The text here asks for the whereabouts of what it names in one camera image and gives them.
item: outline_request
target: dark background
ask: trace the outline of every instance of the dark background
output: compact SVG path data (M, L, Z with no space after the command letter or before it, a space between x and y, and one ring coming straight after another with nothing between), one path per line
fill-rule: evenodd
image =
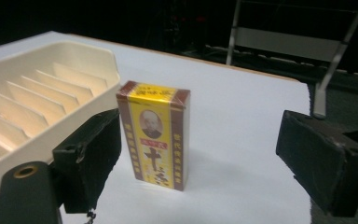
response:
M242 2L240 26L335 40L344 38L358 8L358 0ZM56 31L202 54L205 46L227 47L234 7L234 0L0 1L0 45ZM358 29L339 68L358 73Z

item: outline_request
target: yellow box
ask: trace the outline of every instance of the yellow box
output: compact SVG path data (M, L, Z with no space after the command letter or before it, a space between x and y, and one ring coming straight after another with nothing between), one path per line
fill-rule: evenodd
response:
M129 81L117 102L135 177L184 190L190 91Z

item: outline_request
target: white plastic tray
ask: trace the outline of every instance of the white plastic tray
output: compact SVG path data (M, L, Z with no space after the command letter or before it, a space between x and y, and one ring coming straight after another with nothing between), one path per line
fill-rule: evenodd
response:
M16 165L52 160L51 150L91 116L117 108L110 50L71 41L0 61L0 179Z

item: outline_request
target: white table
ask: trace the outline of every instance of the white table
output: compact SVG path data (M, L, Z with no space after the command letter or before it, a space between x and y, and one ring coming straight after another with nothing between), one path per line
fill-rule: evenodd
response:
M134 80L191 90L185 191L135 179L122 134L122 154L98 201L95 223L310 223L309 195L275 154L283 110L310 112L307 85L53 32L4 45L0 58L61 40L112 50L121 84ZM62 209L62 221L86 219Z

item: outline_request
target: cardboard box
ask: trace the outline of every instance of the cardboard box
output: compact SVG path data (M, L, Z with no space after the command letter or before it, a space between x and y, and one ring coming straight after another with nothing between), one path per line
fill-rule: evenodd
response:
M117 92L137 179L184 190L187 178L190 91L127 82Z

